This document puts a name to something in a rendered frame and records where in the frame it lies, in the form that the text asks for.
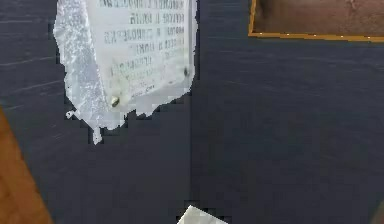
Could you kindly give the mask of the small white slab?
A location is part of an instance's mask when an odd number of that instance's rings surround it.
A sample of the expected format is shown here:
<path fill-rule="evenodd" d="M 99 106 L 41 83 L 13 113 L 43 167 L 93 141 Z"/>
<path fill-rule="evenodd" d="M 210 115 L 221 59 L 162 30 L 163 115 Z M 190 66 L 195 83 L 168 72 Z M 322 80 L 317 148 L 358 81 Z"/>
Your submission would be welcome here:
<path fill-rule="evenodd" d="M 176 224 L 228 224 L 227 222 L 189 205 Z"/>

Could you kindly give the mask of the white lettered wall plaque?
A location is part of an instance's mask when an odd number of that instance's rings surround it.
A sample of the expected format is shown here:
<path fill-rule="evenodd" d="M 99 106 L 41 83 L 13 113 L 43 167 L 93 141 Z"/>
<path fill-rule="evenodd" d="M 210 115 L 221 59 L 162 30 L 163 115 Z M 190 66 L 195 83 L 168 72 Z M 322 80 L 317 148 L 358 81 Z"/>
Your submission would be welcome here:
<path fill-rule="evenodd" d="M 191 90 L 197 0 L 57 0 L 53 35 L 65 93 L 93 142 L 134 111 L 146 117 Z"/>

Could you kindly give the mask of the gold framed brown picture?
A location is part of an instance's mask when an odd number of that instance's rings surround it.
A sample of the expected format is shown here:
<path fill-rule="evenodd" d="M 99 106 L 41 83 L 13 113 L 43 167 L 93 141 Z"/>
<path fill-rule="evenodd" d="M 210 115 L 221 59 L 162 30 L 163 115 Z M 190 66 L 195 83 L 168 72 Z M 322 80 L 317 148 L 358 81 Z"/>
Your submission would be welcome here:
<path fill-rule="evenodd" d="M 248 36 L 384 43 L 384 0 L 252 0 Z"/>

